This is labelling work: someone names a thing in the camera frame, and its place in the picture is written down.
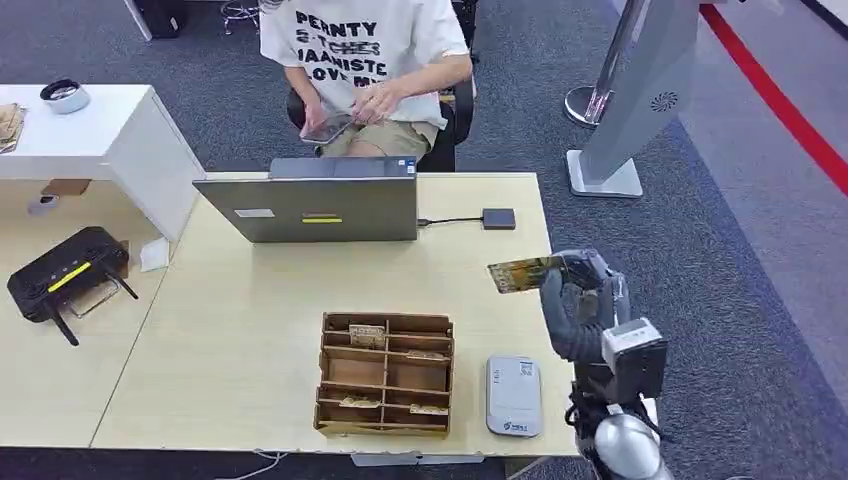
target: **person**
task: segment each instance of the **person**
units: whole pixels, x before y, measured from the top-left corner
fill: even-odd
[[[305,105],[301,137],[331,115],[354,122],[326,156],[420,159],[447,121],[439,91],[471,76],[450,0],[260,0],[260,52]]]

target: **black office chair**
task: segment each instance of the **black office chair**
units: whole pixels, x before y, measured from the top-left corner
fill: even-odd
[[[451,3],[453,3],[456,19],[459,20],[459,26],[462,28],[465,44],[471,51],[471,61],[477,63],[479,58],[474,51],[474,31],[477,30],[477,0],[452,0]]]
[[[456,146],[468,138],[474,118],[474,87],[471,80],[455,85],[453,96],[453,107],[445,101],[440,102],[442,117],[447,119],[448,125],[444,130],[439,130],[432,150],[418,161],[419,172],[456,171]],[[294,89],[289,92],[286,106],[292,123],[297,128],[303,128],[306,122],[303,100]]]

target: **cardboard organizer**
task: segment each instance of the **cardboard organizer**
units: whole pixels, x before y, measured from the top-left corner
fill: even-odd
[[[315,428],[447,435],[453,352],[446,316],[324,314]]]

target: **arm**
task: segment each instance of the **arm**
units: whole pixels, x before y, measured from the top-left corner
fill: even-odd
[[[305,107],[305,121],[301,130],[301,136],[303,136],[326,118],[324,109],[321,107],[321,97],[309,81],[306,70],[301,66],[294,49],[286,41],[285,27],[281,24],[281,17],[260,11],[259,23],[261,25],[260,52],[283,66],[289,85],[303,100]]]
[[[289,85],[303,100],[303,104],[321,106],[321,97],[318,95],[318,90],[315,90],[315,87],[312,86],[309,77],[306,76],[306,70],[303,67],[284,67],[284,69]]]
[[[417,0],[412,52],[418,71],[371,85],[357,95],[353,117],[358,123],[387,118],[404,98],[437,92],[471,76],[471,56],[450,0]]]
[[[438,92],[469,77],[471,77],[471,56],[451,55],[442,57],[417,72],[386,83],[395,84],[390,88],[396,88],[403,98],[406,98]]]

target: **hand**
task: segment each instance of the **hand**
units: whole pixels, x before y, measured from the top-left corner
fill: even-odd
[[[304,108],[306,121],[303,122],[303,128],[300,129],[300,138],[305,137],[309,132],[315,130],[315,128],[327,120],[327,114],[324,112],[321,102],[307,103]]]
[[[402,85],[396,80],[363,88],[353,102],[353,120],[359,124],[380,123],[397,110],[404,98]]]

